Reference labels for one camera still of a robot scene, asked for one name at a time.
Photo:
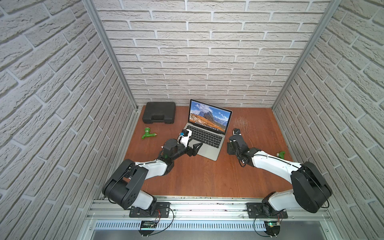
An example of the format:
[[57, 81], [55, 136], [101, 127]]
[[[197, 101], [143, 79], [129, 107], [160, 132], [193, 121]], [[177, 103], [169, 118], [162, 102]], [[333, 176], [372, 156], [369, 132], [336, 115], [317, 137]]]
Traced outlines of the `silver laptop with mountain wallpaper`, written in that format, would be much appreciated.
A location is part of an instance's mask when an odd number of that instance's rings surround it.
[[198, 155], [216, 161], [224, 144], [233, 111], [198, 100], [190, 100], [188, 123], [189, 147], [202, 144]]

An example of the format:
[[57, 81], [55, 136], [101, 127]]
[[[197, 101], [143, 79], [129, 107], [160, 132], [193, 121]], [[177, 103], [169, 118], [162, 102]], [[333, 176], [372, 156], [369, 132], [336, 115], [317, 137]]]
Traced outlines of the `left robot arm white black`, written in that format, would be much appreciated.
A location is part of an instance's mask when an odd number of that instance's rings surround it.
[[144, 181], [167, 175], [173, 169], [174, 161], [185, 154], [196, 156], [203, 143], [190, 147], [189, 142], [185, 137], [167, 140], [158, 158], [153, 161], [139, 163], [124, 160], [104, 184], [102, 194], [124, 210], [135, 207], [154, 211], [157, 199], [142, 191]]

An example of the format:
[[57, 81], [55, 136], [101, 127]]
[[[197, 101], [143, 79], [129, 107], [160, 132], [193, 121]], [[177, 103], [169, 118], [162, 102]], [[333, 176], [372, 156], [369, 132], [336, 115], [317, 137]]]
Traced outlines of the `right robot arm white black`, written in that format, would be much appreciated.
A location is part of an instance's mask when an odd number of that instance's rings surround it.
[[317, 213], [324, 204], [329, 203], [333, 191], [313, 163], [294, 163], [260, 149], [249, 148], [240, 134], [229, 138], [227, 152], [235, 155], [242, 167], [249, 165], [266, 170], [292, 185], [291, 190], [267, 195], [259, 207], [261, 215], [276, 216], [284, 210], [299, 207], [309, 213]]

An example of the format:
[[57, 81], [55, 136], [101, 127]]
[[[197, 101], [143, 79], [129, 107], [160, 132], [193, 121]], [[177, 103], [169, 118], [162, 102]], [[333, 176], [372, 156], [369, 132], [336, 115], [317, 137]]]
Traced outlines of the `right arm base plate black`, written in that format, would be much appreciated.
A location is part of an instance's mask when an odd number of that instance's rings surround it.
[[276, 211], [268, 204], [246, 203], [247, 212], [250, 219], [287, 219], [286, 210]]

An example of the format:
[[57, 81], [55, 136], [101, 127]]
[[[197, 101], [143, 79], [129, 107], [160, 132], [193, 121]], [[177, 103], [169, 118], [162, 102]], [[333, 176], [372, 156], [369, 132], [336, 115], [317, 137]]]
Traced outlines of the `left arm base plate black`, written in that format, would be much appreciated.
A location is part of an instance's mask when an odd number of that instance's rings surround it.
[[170, 213], [170, 202], [156, 202], [147, 210], [131, 207], [130, 218], [168, 218]]

